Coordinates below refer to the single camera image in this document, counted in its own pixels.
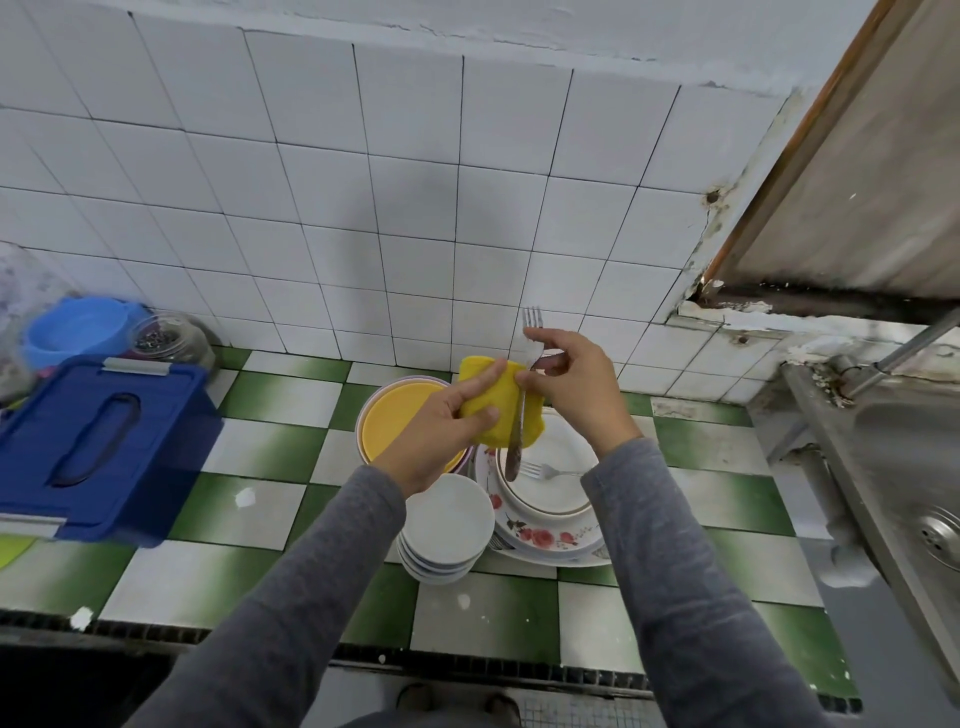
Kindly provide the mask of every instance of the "container handle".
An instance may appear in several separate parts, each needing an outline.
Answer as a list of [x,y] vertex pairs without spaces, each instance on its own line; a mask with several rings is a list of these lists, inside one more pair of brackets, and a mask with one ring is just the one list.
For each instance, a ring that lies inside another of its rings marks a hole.
[[[107,411],[108,407],[115,401],[125,402],[130,406],[127,417],[122,423],[120,423],[120,426],[117,427],[116,432],[113,433],[113,436],[107,441],[107,443],[104,445],[104,448],[100,450],[100,454],[97,455],[97,458],[93,461],[93,464],[83,473],[78,475],[73,475],[71,477],[57,477],[58,471],[64,463],[70,461],[70,458],[77,450],[77,447],[84,439],[86,433],[97,424],[100,418],[103,417],[104,413]],[[124,438],[127,436],[127,433],[130,432],[131,429],[133,429],[133,427],[140,421],[141,411],[142,408],[140,406],[140,397],[137,395],[130,392],[118,392],[110,395],[106,400],[104,400],[104,403],[100,405],[100,409],[97,410],[97,414],[94,415],[93,419],[90,420],[90,422],[80,431],[80,434],[77,435],[77,439],[74,441],[70,450],[68,450],[67,453],[57,462],[48,484],[53,488],[69,488],[74,485],[80,485],[91,475],[96,473],[100,468],[106,465],[113,455],[116,454],[116,451],[120,448],[120,443],[123,442]]]

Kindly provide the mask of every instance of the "white bowl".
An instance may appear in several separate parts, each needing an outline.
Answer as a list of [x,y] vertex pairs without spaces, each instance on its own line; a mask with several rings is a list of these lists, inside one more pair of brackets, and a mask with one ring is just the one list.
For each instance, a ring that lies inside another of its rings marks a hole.
[[487,492],[464,475],[447,473],[407,499],[401,531],[409,550],[437,567],[456,567],[481,553],[493,533]]

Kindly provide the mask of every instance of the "white tile wall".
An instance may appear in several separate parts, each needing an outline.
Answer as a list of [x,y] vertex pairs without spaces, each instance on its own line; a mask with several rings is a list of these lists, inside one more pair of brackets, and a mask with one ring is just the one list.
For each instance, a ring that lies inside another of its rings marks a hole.
[[0,0],[0,239],[86,290],[401,366],[516,350],[520,304],[626,389],[735,400],[776,366],[648,322],[782,99],[28,5]]

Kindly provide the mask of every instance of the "stack of bowls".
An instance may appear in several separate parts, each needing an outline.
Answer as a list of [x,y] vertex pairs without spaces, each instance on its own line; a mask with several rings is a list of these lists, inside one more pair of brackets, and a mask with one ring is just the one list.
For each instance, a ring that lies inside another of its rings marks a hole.
[[407,499],[407,521],[396,537],[400,563],[422,584],[452,584],[480,558],[493,522],[483,488],[464,475],[441,475]]

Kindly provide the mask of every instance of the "left hand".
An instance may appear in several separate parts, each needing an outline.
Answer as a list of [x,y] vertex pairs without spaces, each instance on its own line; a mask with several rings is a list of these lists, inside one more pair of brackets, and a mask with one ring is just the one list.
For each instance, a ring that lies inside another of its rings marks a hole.
[[454,455],[500,419],[493,406],[462,420],[457,418],[457,411],[465,401],[490,389],[506,368],[506,360],[497,359],[477,376],[434,392],[372,465],[394,480],[403,497],[425,491],[444,473]]

